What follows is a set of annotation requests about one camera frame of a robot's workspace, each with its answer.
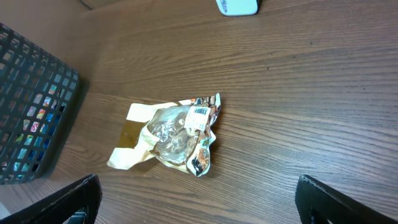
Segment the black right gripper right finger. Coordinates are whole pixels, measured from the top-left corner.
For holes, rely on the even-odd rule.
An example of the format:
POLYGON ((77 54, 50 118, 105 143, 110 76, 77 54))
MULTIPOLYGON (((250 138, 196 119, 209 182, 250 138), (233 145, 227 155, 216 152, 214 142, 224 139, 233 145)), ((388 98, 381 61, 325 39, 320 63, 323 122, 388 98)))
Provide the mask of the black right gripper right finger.
POLYGON ((397 220, 359 203, 309 175, 301 175, 298 179, 295 204, 304 224, 397 224, 397 220))

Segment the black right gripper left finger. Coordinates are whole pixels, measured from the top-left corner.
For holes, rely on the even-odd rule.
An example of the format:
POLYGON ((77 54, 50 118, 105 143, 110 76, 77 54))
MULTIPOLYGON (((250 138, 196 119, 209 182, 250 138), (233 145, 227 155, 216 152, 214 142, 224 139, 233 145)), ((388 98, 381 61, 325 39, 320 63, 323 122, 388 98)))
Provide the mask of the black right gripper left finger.
POLYGON ((33 205, 1 219, 1 223, 94 223, 102 200, 99 177, 90 174, 33 205))

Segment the beige mushroom snack bag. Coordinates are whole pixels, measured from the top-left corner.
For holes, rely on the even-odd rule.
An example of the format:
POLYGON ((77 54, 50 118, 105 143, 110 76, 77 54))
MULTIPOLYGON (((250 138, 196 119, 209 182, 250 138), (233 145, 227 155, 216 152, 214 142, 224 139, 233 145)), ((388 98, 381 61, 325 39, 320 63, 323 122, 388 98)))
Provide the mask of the beige mushroom snack bag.
POLYGON ((107 165, 128 170, 156 158, 196 177, 211 167, 211 126, 221 110, 220 94, 156 105, 133 103, 107 165))

